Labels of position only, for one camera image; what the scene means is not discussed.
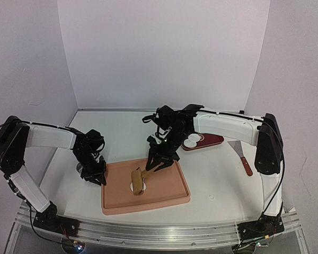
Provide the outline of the wooden rolling pin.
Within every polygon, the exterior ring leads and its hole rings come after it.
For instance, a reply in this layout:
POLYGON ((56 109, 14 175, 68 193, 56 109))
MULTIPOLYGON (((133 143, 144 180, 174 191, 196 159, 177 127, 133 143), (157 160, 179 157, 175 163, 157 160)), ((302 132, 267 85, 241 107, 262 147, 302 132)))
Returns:
POLYGON ((144 192, 145 179, 148 178, 149 175, 151 175, 161 165, 163 165, 163 163, 160 163, 158 166, 149 171, 141 170, 141 168, 138 167, 136 170, 131 172, 132 192, 135 196, 141 195, 144 192))

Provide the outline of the pink plastic tray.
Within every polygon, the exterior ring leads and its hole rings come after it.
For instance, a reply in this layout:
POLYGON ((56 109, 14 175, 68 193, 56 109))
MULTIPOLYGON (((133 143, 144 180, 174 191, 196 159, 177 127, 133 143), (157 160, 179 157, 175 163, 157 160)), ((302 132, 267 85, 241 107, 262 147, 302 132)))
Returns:
POLYGON ((144 182, 144 192, 134 195, 131 172, 144 169, 146 159, 115 162, 107 165, 102 186, 101 207, 104 215, 119 215, 165 208, 190 202, 190 190, 180 164, 151 174, 144 182))

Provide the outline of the white dough piece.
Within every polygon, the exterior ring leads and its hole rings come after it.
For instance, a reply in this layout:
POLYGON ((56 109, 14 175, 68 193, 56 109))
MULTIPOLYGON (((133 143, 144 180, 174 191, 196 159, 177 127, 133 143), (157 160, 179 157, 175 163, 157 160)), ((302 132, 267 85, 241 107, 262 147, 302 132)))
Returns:
MULTIPOLYGON (((142 191, 145 191, 146 188, 147 188, 146 183, 143 183, 142 191)), ((130 183, 130 189, 131 189, 132 192, 134 191, 134 188, 133 188, 133 184, 132 184, 132 183, 130 183)))

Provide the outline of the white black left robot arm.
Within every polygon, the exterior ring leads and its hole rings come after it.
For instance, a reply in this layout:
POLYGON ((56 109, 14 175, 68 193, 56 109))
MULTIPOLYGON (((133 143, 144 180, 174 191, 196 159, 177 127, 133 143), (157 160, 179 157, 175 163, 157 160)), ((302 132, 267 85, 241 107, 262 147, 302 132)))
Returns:
POLYGON ((82 180, 106 185, 107 164, 100 154, 104 136, 91 129, 84 133, 72 127, 24 121, 11 115, 0 124, 0 171, 12 192, 30 211, 33 229, 75 237, 79 220, 59 215, 58 206, 41 190, 39 181, 51 156, 41 152, 58 149, 70 151, 81 166, 82 180))

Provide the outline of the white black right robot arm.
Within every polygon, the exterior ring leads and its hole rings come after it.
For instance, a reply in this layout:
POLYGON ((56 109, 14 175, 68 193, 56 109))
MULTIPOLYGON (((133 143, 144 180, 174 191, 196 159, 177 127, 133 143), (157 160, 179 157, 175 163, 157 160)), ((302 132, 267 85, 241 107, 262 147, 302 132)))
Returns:
POLYGON ((164 105, 143 117, 142 122, 154 122, 157 126, 156 132, 147 138, 149 152, 140 179, 142 183, 149 173, 179 161, 177 150, 201 134, 230 138, 229 145, 237 152, 248 176, 252 176, 253 171, 243 154, 241 143, 255 147, 254 167, 262 181, 263 211, 257 220, 239 224, 240 239, 262 239, 284 231, 281 219, 284 142, 273 114, 254 117, 211 111, 197 104, 189 104, 181 110, 164 105))

